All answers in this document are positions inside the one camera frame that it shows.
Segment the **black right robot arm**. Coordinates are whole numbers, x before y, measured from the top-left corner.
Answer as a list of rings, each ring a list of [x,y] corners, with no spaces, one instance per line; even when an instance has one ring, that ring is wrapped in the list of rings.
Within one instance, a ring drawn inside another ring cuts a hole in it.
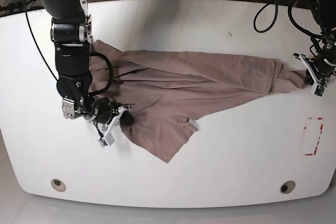
[[[41,0],[52,16],[50,38],[55,46],[55,65],[59,78],[57,90],[62,96],[64,117],[84,117],[95,123],[106,124],[117,116],[120,123],[130,126],[134,119],[129,112],[120,112],[121,104],[109,98],[95,99],[112,85],[113,70],[110,60],[91,51],[91,20],[87,0]],[[106,62],[108,82],[98,91],[90,91],[92,74],[90,58],[99,57]]]

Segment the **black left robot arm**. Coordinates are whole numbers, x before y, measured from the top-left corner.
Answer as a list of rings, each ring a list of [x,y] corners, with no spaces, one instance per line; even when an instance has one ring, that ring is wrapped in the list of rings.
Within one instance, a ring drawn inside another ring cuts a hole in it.
[[[321,84],[326,84],[335,71],[335,0],[304,0],[321,29],[319,34],[314,34],[296,23],[292,15],[295,1],[289,1],[288,17],[299,31],[310,37],[317,52],[308,63],[313,71],[308,81],[312,82],[313,76],[316,76]]]

